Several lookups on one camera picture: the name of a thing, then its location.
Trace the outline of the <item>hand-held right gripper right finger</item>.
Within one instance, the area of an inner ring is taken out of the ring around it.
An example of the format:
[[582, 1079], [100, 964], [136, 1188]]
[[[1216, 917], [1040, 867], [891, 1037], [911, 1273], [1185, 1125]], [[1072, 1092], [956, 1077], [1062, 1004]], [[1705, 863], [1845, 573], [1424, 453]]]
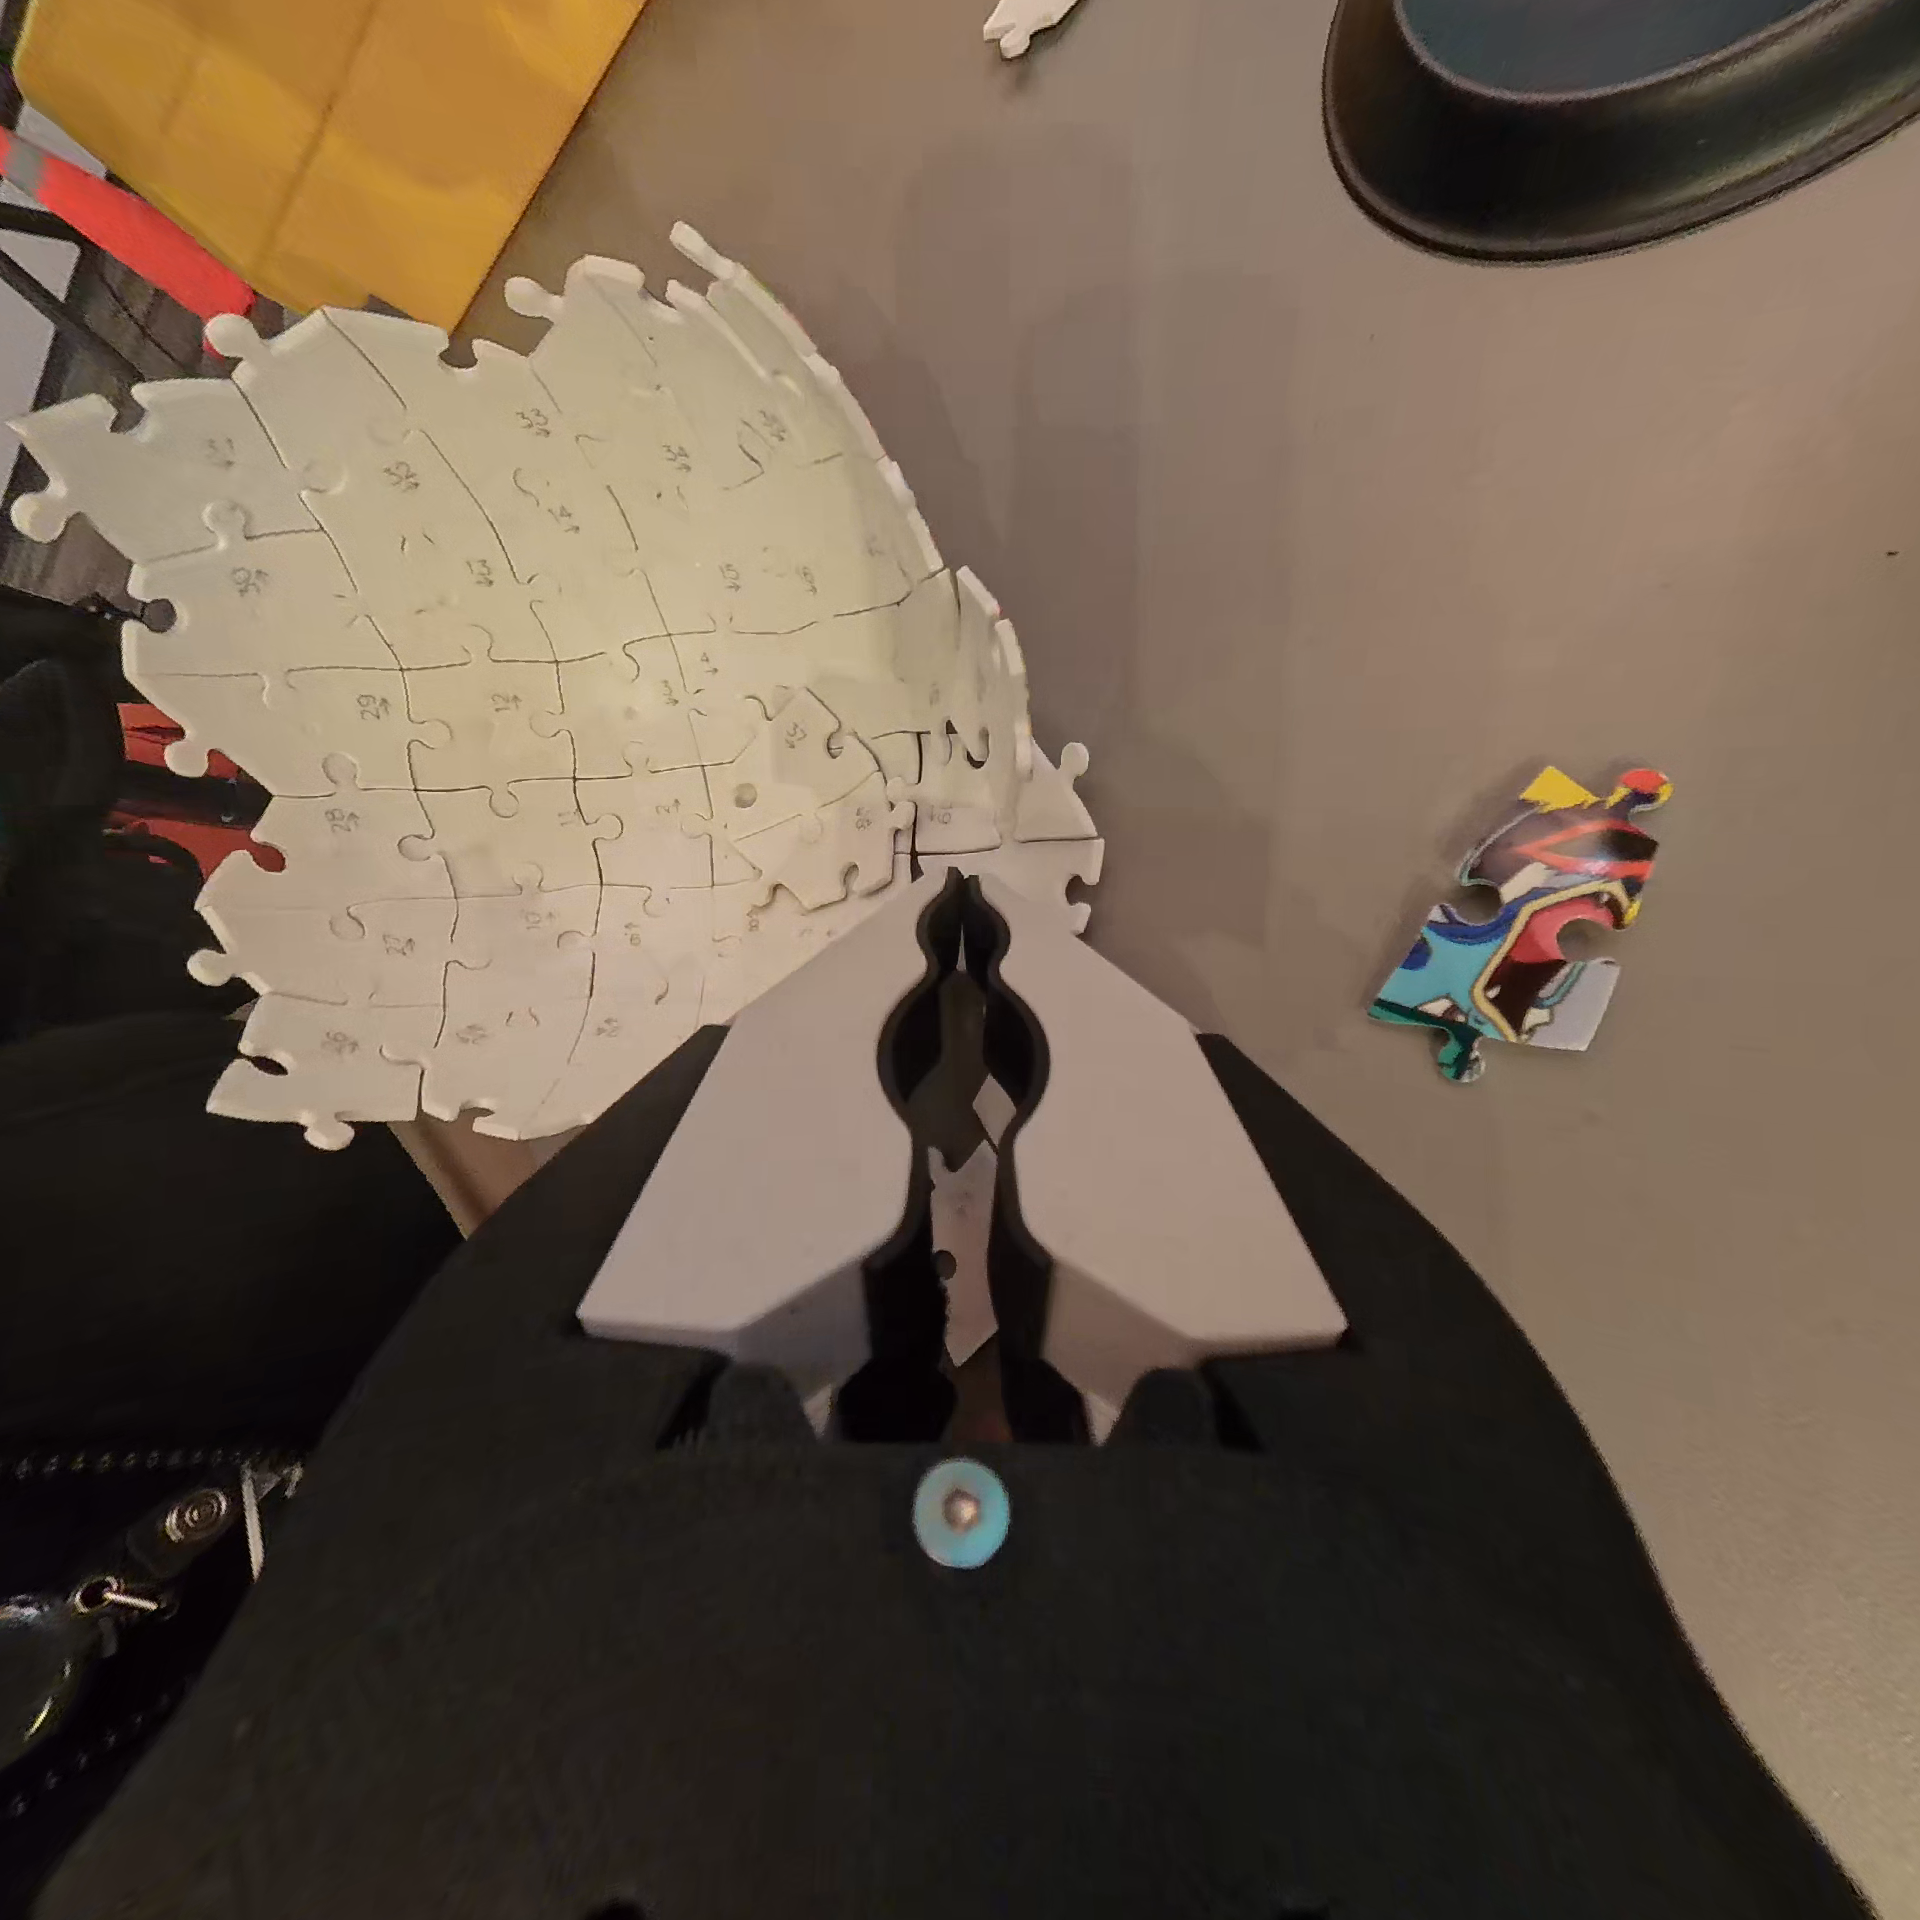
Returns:
[[1198, 1031], [1006, 879], [966, 879], [961, 927], [1007, 1426], [1091, 1433], [1150, 1374], [1332, 1349], [1347, 1314]]

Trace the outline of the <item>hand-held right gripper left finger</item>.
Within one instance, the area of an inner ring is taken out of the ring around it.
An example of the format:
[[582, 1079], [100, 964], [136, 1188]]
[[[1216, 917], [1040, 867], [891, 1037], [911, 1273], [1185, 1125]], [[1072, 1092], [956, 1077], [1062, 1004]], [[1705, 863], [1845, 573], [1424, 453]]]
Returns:
[[582, 1332], [949, 1411], [911, 1100], [942, 1055], [961, 882], [924, 878], [734, 1018], [577, 1306]]

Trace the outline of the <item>partly built puzzle ball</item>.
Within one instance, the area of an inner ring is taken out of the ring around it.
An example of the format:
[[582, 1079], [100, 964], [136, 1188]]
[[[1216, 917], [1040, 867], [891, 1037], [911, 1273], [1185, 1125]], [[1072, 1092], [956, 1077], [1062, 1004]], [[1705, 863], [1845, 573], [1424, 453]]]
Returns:
[[127, 683], [176, 775], [267, 802], [199, 894], [247, 1018], [220, 1119], [596, 1119], [913, 878], [995, 876], [1083, 932], [1088, 749], [1036, 746], [1013, 620], [944, 559], [792, 311], [675, 223], [696, 282], [515, 277], [528, 351], [367, 309], [231, 367], [7, 423], [9, 516], [127, 564]]

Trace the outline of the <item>black round ball stand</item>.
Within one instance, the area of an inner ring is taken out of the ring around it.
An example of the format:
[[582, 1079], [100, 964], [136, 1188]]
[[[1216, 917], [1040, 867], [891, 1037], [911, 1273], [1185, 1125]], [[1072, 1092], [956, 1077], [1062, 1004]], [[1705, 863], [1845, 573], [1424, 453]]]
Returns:
[[1915, 121], [1918, 4], [1342, 2], [1350, 202], [1438, 255], [1613, 255], [1775, 202]]

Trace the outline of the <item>yellow plastic bin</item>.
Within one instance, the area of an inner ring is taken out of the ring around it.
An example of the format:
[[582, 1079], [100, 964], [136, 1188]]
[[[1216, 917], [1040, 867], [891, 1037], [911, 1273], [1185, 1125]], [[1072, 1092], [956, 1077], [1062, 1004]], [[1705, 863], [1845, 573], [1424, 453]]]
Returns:
[[643, 2], [39, 2], [30, 107], [267, 300], [449, 331]]

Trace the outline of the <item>red fabric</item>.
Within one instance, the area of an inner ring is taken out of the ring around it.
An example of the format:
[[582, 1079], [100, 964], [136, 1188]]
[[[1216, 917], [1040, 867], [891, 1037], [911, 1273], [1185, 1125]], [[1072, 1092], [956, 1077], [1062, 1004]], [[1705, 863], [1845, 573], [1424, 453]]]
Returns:
[[45, 593], [77, 522], [75, 594], [117, 609], [107, 577], [214, 541], [225, 502], [249, 537], [313, 532], [301, 484], [249, 398], [213, 367], [206, 323], [247, 317], [253, 293], [123, 186], [54, 150], [52, 133], [5, 130], [5, 247], [75, 252], [61, 295], [5, 252], [5, 285], [54, 329], [27, 435], [5, 426], [5, 585]]

